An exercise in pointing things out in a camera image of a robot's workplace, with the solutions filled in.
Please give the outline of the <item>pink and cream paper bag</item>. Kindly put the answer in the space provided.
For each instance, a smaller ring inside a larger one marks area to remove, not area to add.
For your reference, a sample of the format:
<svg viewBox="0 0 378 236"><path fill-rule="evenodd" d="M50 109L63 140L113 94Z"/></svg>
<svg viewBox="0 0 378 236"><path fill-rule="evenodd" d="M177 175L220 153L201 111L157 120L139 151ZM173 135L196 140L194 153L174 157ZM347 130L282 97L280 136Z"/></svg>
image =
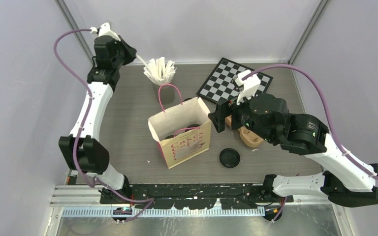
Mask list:
<svg viewBox="0 0 378 236"><path fill-rule="evenodd" d="M164 84L176 89L180 103L148 118L148 128L156 141L160 154L171 169L205 151L210 147L212 122L208 118L209 108L200 97L184 101L179 89L173 84ZM187 129L191 124L197 128ZM164 140L168 135L174 138Z"/></svg>

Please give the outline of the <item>black lidded coffee cup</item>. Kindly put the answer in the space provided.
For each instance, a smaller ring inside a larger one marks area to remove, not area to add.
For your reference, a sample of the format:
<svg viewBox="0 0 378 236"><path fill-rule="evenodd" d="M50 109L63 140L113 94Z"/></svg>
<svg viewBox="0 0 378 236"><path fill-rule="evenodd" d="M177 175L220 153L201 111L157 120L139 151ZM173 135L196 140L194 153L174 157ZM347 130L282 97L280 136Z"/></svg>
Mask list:
<svg viewBox="0 0 378 236"><path fill-rule="evenodd" d="M189 126L187 127L187 129L197 128L197 127L199 127L199 126L200 126L200 124L194 123L194 124L189 125Z"/></svg>

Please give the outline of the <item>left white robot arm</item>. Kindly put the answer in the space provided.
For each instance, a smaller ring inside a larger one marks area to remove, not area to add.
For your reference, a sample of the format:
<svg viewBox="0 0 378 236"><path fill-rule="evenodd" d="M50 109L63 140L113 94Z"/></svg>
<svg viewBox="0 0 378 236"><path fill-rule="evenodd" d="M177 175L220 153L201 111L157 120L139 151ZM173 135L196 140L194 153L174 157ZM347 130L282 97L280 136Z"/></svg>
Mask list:
<svg viewBox="0 0 378 236"><path fill-rule="evenodd" d="M71 170L82 171L113 189L120 204L131 198L129 181L110 164L108 150L99 142L105 110L120 78L119 69L136 58L136 50L119 35L94 40L93 66L86 80L86 97L75 126L61 136L59 148Z"/></svg>

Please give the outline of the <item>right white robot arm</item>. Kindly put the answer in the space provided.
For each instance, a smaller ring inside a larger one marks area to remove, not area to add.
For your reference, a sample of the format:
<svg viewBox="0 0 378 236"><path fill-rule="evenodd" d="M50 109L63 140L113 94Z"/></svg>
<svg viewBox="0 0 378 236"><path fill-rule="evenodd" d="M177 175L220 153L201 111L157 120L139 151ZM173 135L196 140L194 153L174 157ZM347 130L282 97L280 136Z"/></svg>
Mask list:
<svg viewBox="0 0 378 236"><path fill-rule="evenodd" d="M266 142L311 159L324 169L309 176L266 175L261 189L266 201L305 195L326 197L343 207L378 205L378 187L373 175L378 164L365 164L353 154L345 154L317 117L292 114L284 99L267 93L242 102L228 100L208 114L217 132L225 129L227 117L231 117L233 130L244 127Z"/></svg>

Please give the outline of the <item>white straw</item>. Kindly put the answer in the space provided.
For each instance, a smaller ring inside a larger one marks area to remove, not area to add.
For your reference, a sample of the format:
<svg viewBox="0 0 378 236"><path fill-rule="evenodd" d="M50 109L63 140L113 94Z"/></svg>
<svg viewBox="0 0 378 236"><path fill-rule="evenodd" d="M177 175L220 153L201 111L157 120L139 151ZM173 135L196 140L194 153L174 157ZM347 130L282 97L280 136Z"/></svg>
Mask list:
<svg viewBox="0 0 378 236"><path fill-rule="evenodd" d="M146 61L140 55L136 54L136 57L143 63L143 65L145 66L147 70L150 70L150 66L146 63Z"/></svg>

